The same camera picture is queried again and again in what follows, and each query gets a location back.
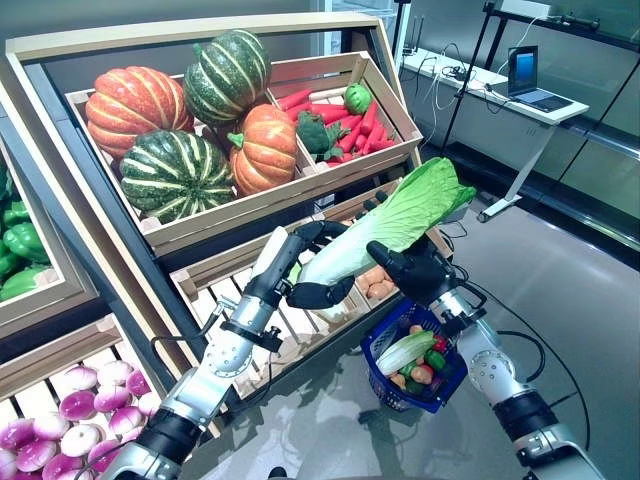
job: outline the laptop screen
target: laptop screen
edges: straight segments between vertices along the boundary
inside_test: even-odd
[[[538,85],[538,47],[509,49],[509,96],[535,90]]]

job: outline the blue basket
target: blue basket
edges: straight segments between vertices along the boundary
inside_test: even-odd
[[[467,375],[467,367],[455,347],[450,344],[447,346],[443,353],[447,366],[435,375],[431,385],[419,395],[401,390],[380,373],[376,366],[378,357],[392,343],[407,336],[409,327],[416,324],[425,330],[440,333],[440,322],[431,312],[405,299],[365,336],[360,345],[369,364],[369,383],[380,400],[400,412],[418,407],[436,413],[446,404]]]

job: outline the desk leg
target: desk leg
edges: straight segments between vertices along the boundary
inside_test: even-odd
[[[509,191],[507,191],[507,194],[496,203],[494,203],[490,207],[487,207],[481,213],[479,213],[478,221],[482,223],[488,221],[491,217],[498,214],[505,208],[510,207],[522,198],[520,195],[518,195],[518,191],[520,190],[520,187],[522,187],[522,184],[526,180],[531,170],[533,170],[533,167],[536,166],[540,155],[542,155],[542,152],[547,147],[547,144],[549,143],[549,140],[551,139],[551,136],[553,135],[553,132],[555,132],[555,130],[555,125],[550,126],[544,130],[542,136],[540,137],[538,145],[533,149],[531,158],[518,172],[518,176],[511,184],[511,187],[509,187]]]

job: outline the green striped squash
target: green striped squash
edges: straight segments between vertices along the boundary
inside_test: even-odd
[[[184,96],[191,113],[208,125],[239,118],[260,97],[271,77],[271,60],[255,35],[229,30],[204,48],[187,68]]]
[[[120,185],[131,204],[168,223],[230,202],[227,159],[212,144],[183,131],[138,135],[120,162]]]

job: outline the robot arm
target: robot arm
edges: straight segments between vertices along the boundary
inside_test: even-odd
[[[530,469],[525,480],[604,479],[538,391],[518,382],[513,362],[484,320],[485,310],[460,294],[453,267],[426,238],[404,254],[379,242],[367,250],[400,291],[438,318],[464,359],[471,383],[487,398],[521,465]]]
[[[264,332],[283,297],[299,308],[327,308],[341,302],[353,286],[348,277],[336,285],[297,284],[287,277],[303,251],[326,244],[346,230],[333,222],[311,222],[288,234],[281,227],[269,237],[240,301],[222,299],[213,313],[231,310],[215,344],[209,344],[198,367],[189,370],[160,404],[135,442],[122,448],[101,478],[104,480],[177,479],[182,463],[195,448],[224,403],[235,377],[251,362],[254,345],[277,352],[279,331]]]

